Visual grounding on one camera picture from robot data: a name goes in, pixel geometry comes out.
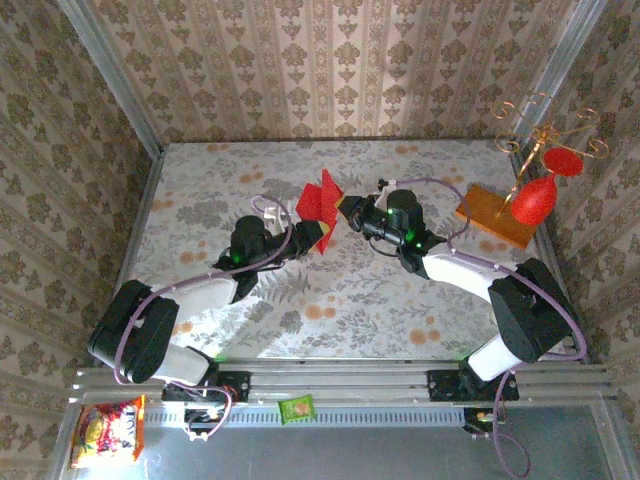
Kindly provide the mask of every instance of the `wall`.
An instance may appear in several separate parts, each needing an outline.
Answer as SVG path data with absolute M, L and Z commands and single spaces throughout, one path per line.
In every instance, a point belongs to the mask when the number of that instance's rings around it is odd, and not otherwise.
M 0 2 L 0 477 L 46 468 L 149 159 L 53 1 Z
M 576 0 L 89 0 L 163 143 L 493 136 Z
M 576 112 L 601 113 L 611 153 L 586 160 L 585 172 L 560 183 L 554 240 L 591 356 L 609 363 L 621 405 L 640 445 L 640 5 L 609 2 L 558 93 L 558 125 Z M 584 148 L 587 135 L 570 142 Z

